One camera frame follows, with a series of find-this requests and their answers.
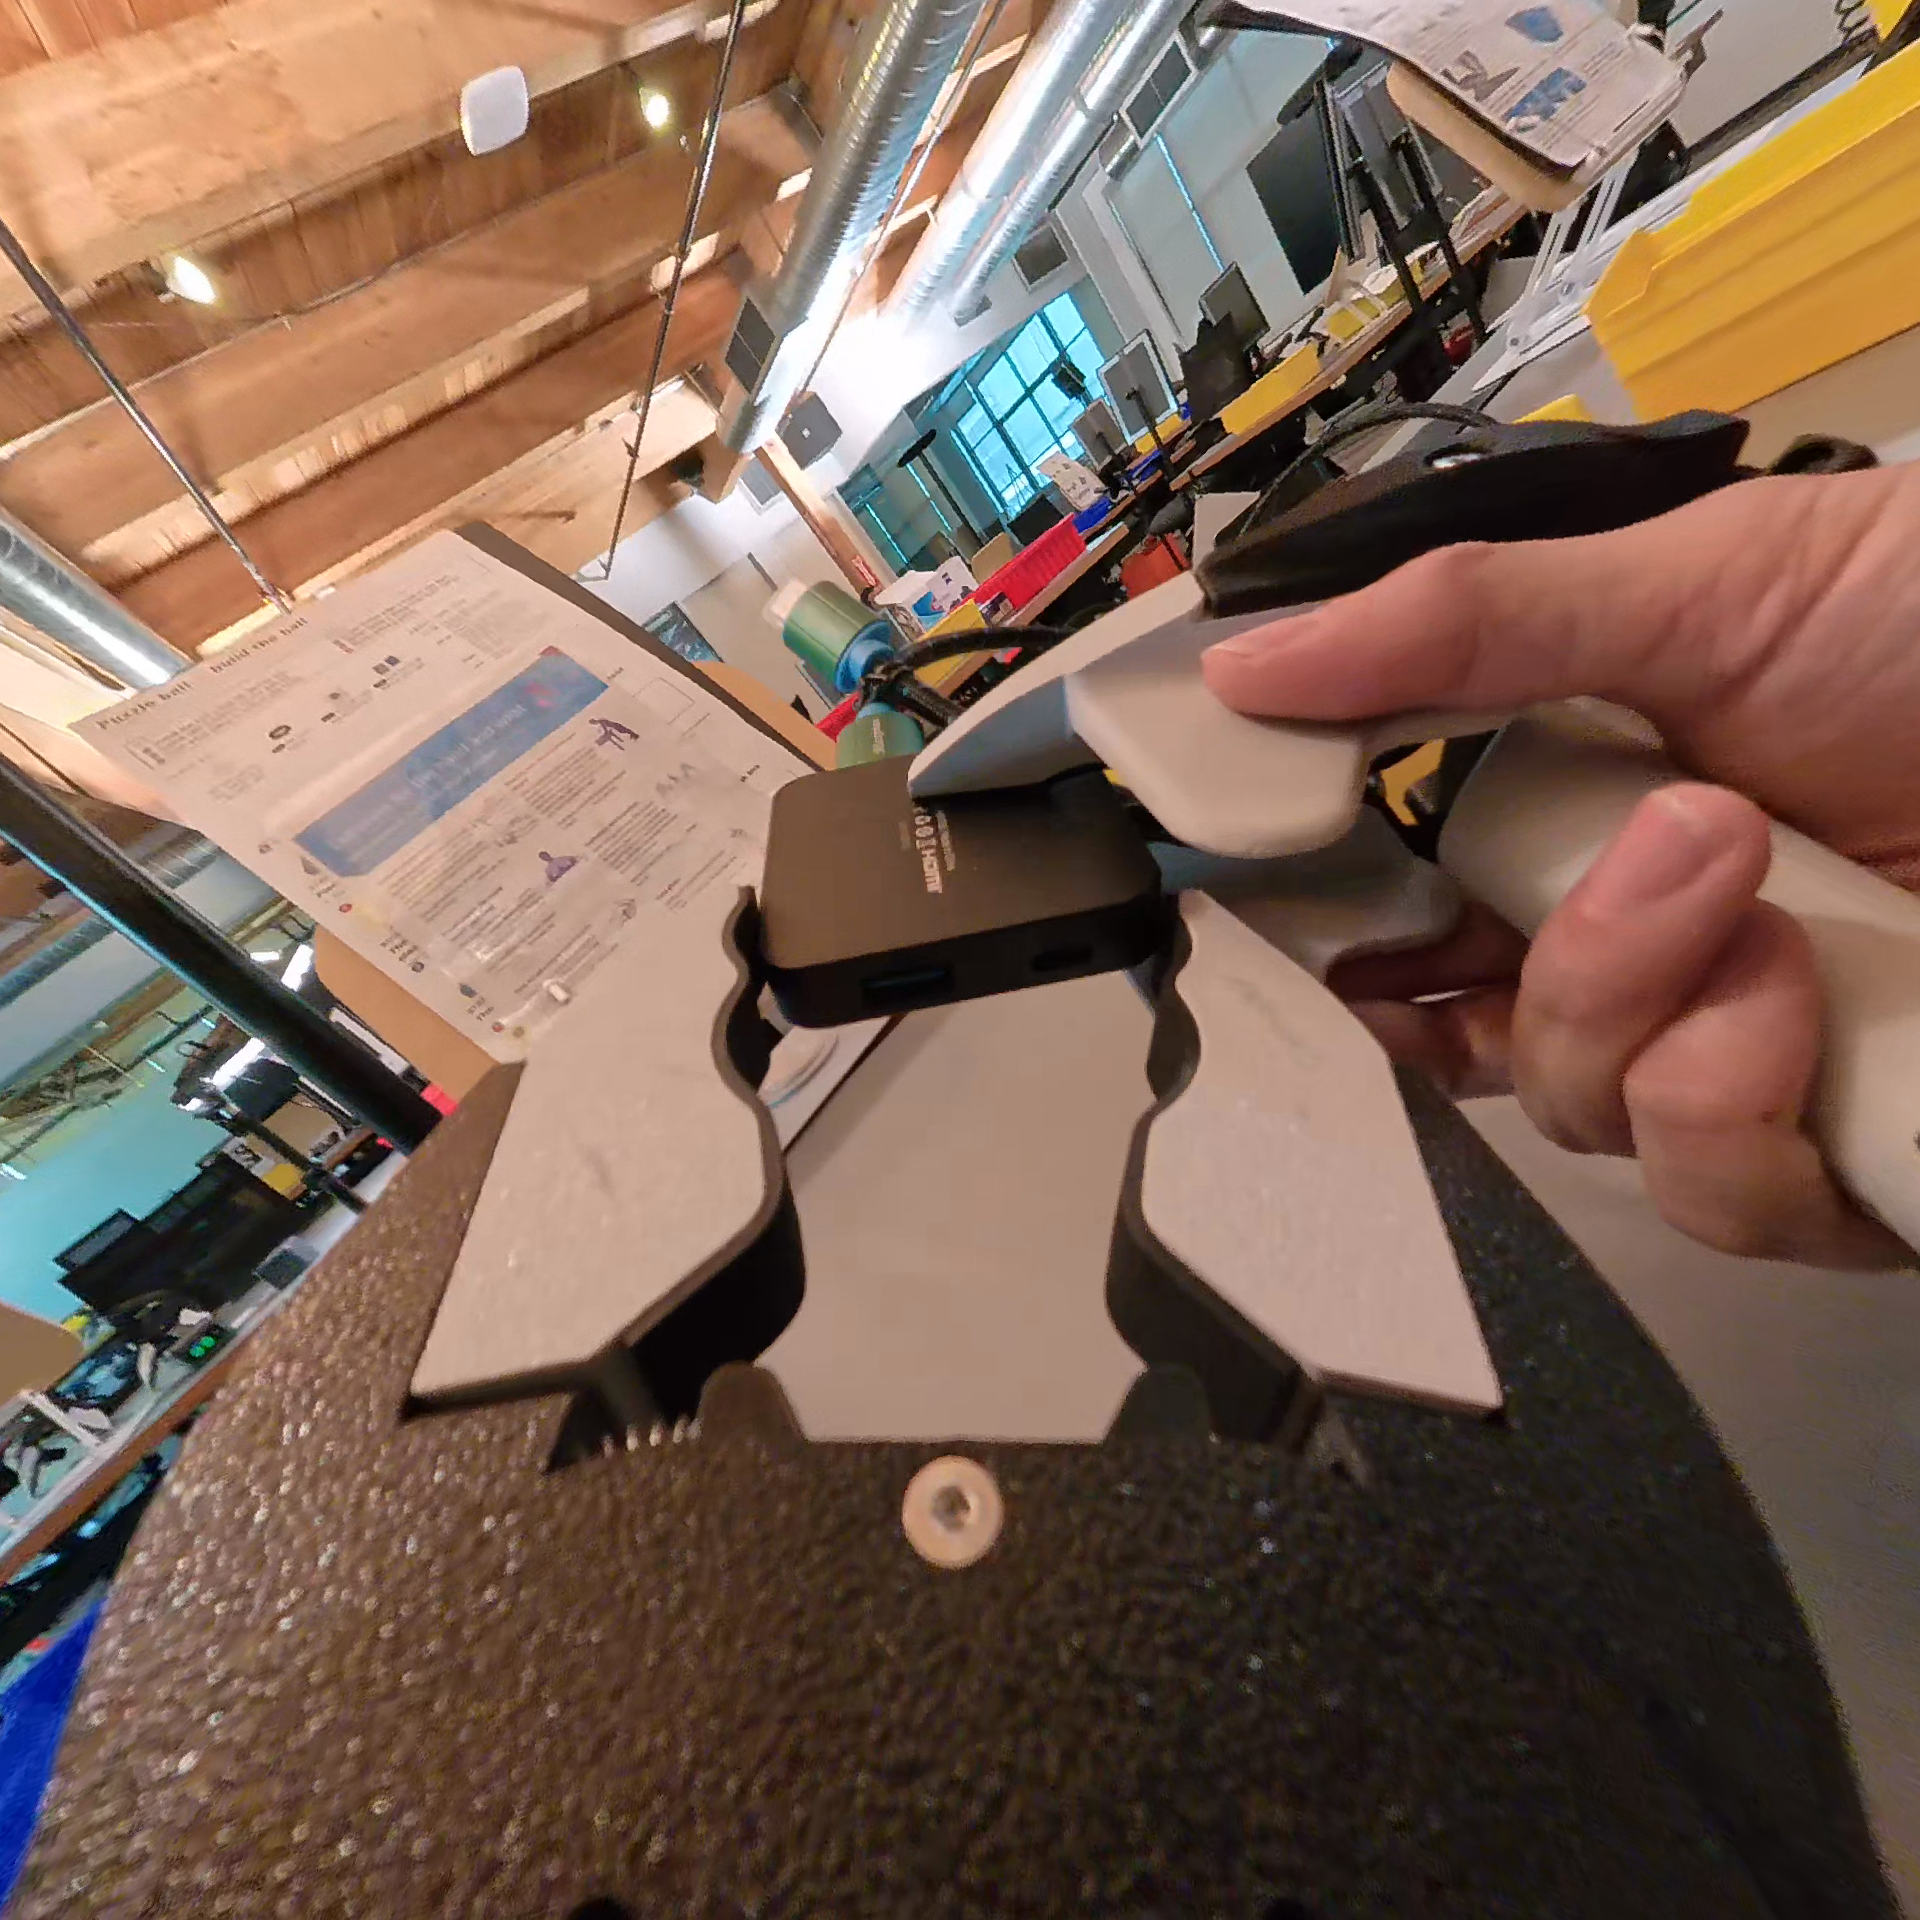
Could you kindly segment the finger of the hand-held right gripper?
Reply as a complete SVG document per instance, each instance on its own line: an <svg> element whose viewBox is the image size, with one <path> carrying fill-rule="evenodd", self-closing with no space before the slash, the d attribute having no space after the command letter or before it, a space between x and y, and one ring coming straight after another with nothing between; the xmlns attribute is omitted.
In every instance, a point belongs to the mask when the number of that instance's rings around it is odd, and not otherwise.
<svg viewBox="0 0 1920 1920"><path fill-rule="evenodd" d="M1372 736L1225 705L1206 645L1125 645L1064 681L1072 732L1175 839L1222 856L1292 856L1352 826Z"/></svg>
<svg viewBox="0 0 1920 1920"><path fill-rule="evenodd" d="M1146 798L1194 780L1222 746L1222 705L1198 672L1206 597L1193 574L1125 601L1017 670L908 765L912 799L1042 783L1103 759Z"/></svg>

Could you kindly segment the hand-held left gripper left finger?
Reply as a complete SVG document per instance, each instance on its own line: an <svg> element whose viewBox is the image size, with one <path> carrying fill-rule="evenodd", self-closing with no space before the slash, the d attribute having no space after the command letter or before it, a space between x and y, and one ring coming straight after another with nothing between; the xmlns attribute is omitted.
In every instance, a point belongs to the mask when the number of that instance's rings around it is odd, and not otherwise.
<svg viewBox="0 0 1920 1920"><path fill-rule="evenodd" d="M759 912L735 888L621 946L535 1045L425 1335L412 1400L589 1397L692 1424L805 1298L761 1078Z"/></svg>

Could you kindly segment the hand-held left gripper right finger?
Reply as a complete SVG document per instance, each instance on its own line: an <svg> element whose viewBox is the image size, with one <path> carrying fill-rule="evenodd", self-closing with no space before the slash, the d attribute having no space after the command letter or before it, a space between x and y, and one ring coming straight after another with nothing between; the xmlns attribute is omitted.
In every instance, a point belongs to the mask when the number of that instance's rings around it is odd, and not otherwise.
<svg viewBox="0 0 1920 1920"><path fill-rule="evenodd" d="M1202 896L1156 978L1151 1104L1110 1237L1110 1319L1225 1442L1296 1447L1328 1397L1497 1417L1504 1389L1366 1026Z"/></svg>

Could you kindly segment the small black adapter hub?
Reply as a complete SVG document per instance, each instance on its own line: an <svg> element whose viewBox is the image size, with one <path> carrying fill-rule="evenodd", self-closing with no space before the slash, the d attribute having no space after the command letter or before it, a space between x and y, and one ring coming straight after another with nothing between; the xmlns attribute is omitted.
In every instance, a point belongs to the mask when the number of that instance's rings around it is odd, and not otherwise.
<svg viewBox="0 0 1920 1920"><path fill-rule="evenodd" d="M1102 773L914 799L908 760L773 799L759 972L797 1026L900 1016L1151 961L1173 900Z"/></svg>

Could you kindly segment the yellow plastic bin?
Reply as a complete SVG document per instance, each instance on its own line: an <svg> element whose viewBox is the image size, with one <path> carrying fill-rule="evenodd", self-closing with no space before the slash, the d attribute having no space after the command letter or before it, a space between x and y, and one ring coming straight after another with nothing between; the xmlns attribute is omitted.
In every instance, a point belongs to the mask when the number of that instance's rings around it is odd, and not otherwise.
<svg viewBox="0 0 1920 1920"><path fill-rule="evenodd" d="M1644 421L1733 413L1917 322L1917 48L1634 231L1586 302Z"/></svg>

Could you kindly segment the black metal pole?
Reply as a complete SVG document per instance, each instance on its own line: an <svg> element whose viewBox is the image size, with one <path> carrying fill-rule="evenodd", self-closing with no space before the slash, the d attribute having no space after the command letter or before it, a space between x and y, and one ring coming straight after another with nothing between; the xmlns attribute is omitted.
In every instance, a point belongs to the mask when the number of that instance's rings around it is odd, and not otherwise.
<svg viewBox="0 0 1920 1920"><path fill-rule="evenodd" d="M439 1127L440 1112L377 1055L254 965L192 902L146 876L9 760L2 768L2 833L95 919L181 975L388 1142L413 1152Z"/></svg>

